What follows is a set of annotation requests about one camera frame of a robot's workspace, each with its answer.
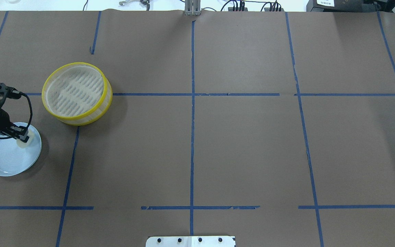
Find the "round basket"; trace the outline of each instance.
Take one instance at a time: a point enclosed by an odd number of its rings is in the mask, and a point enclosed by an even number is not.
[[[112,88],[103,72],[85,62],[64,65],[42,88],[45,109],[68,125],[87,125],[99,119],[112,102]]]

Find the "plate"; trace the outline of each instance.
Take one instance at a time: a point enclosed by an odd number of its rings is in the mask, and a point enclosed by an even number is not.
[[[27,126],[25,122],[15,125]],[[39,158],[42,150],[42,139],[32,125],[28,127],[30,139],[26,144],[18,145],[16,139],[0,140],[0,176],[8,177],[29,169]]]

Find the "white label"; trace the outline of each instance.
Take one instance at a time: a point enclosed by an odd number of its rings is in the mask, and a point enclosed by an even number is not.
[[[334,0],[316,0],[319,5],[334,7]]]

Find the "metal bracket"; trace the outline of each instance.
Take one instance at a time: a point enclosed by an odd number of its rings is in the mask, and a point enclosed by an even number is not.
[[[234,236],[150,237],[146,247],[235,247]]]
[[[201,15],[201,0],[185,0],[185,15]]]

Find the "white metal plate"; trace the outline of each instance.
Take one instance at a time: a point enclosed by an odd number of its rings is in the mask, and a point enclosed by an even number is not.
[[[235,247],[234,236],[169,236],[150,237],[146,247]]]

